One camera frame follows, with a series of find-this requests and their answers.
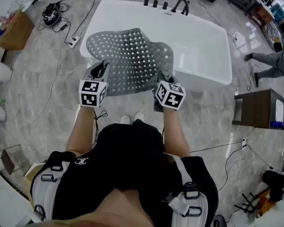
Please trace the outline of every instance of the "tile floor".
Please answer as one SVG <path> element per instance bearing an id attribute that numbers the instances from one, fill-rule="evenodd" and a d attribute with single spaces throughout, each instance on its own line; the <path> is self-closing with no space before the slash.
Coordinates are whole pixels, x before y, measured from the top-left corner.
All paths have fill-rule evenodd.
<path id="1" fill-rule="evenodd" d="M 42 162 L 53 150 L 64 150 L 78 109 L 79 80 L 84 75 L 87 65 L 80 55 L 80 45 L 73 50 L 63 44 L 57 78 L 47 106 L 32 124 L 20 125 L 32 122 L 49 96 L 63 32 L 54 33 L 48 28 L 38 31 L 37 27 L 43 8 L 49 2 L 57 1 L 59 0 L 47 0 L 34 5 L 36 26 L 23 51 L 8 53 L 5 63 L 13 68 L 13 76 L 9 82 L 0 83 L 0 99 L 6 100 L 6 103 L 0 103 L 7 113 L 6 122 L 17 122 L 0 123 L 0 148 L 20 143 L 21 157 L 28 159 L 31 164 Z M 68 18 L 72 25 L 78 25 L 88 12 L 92 1 L 65 0 L 70 9 L 63 13 L 63 16 Z M 169 6 L 177 2 L 159 0 L 159 3 L 163 1 L 167 1 Z M 189 1 L 191 14 L 214 22 L 197 0 Z M 96 1 L 95 7 L 83 24 L 90 21 L 99 2 L 100 0 Z M 237 7 L 228 4 L 227 0 L 217 0 L 214 5 L 210 5 L 206 0 L 199 2 L 208 8 L 209 13 L 230 35 L 236 37 L 237 41 L 234 44 L 233 38 L 229 36 L 232 83 L 210 92 L 188 92 L 186 101 L 178 112 L 191 150 L 236 142 L 251 133 L 252 127 L 231 124 L 235 106 L 233 97 L 236 92 L 247 92 L 253 65 L 257 64 L 261 70 L 267 69 L 268 66 L 255 61 L 244 63 L 238 48 L 242 53 L 272 52 L 261 30 Z M 284 96 L 284 78 L 260 81 L 259 90 L 268 88 Z M 107 98 L 102 105 L 96 112 L 105 109 L 108 117 L 99 120 L 101 129 L 108 124 L 119 122 L 122 115 L 126 114 L 133 118 L 136 112 L 141 111 L 145 114 L 148 124 L 162 131 L 162 114 L 152 110 L 152 92 Z M 284 160 L 284 156 L 281 156 L 284 148 L 284 131 L 254 129 L 248 137 L 248 142 L 271 166 L 281 168 Z M 193 155 L 204 158 L 217 188 L 221 188 L 226 180 L 226 158 L 239 147 L 240 144 L 224 146 Z M 259 175 L 264 169 L 267 169 L 267 166 L 250 149 L 234 153 L 227 163 L 228 181 L 219 192 L 218 213 L 228 218 L 235 210 L 233 205 L 243 201 L 241 193 L 248 194 L 255 189 Z M 19 171 L 8 178 L 24 191 L 22 173 Z"/>

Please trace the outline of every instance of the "gray perforated mat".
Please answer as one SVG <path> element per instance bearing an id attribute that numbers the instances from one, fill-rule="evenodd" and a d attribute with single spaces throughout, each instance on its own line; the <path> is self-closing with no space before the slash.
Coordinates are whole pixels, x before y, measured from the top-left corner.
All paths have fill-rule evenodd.
<path id="1" fill-rule="evenodd" d="M 89 53 L 110 64 L 107 96 L 144 92 L 156 87 L 159 70 L 166 81 L 173 68 L 173 51 L 151 42 L 139 29 L 103 31 L 86 40 Z"/>

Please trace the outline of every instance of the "black faucet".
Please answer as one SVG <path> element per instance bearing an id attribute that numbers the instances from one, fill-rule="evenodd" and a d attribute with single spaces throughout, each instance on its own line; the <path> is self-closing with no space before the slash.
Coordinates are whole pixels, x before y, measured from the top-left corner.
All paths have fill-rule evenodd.
<path id="1" fill-rule="evenodd" d="M 174 7 L 171 11 L 175 13 L 176 10 L 177 10 L 177 7 L 179 6 L 179 4 L 180 4 L 181 1 L 183 1 L 183 2 L 185 3 L 185 7 L 184 7 L 183 11 L 181 12 L 181 14 L 184 14 L 184 13 L 185 13 L 185 15 L 187 16 L 187 15 L 188 15 L 189 7 L 188 7 L 188 2 L 187 2 L 186 0 L 179 0 L 179 1 L 177 2 L 177 4 L 175 5 L 175 7 Z"/>

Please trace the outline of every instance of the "brown box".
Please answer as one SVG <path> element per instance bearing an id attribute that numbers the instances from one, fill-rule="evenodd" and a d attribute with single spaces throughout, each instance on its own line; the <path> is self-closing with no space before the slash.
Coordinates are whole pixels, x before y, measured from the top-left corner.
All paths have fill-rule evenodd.
<path id="1" fill-rule="evenodd" d="M 35 25 L 21 10 L 14 12 L 11 17 L 11 21 L 0 26 L 1 31 L 5 30 L 0 36 L 0 47 L 9 51 L 23 50 Z"/>

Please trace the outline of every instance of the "forearm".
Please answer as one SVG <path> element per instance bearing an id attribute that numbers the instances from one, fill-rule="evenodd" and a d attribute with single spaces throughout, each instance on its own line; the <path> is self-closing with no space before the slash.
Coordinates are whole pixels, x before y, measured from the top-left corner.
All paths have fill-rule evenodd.
<path id="1" fill-rule="evenodd" d="M 94 127 L 94 108 L 81 107 L 66 150 L 85 153 L 91 149 Z"/>
<path id="2" fill-rule="evenodd" d="M 176 110 L 163 107 L 163 115 L 165 152 L 179 157 L 189 157 L 189 146 Z"/>

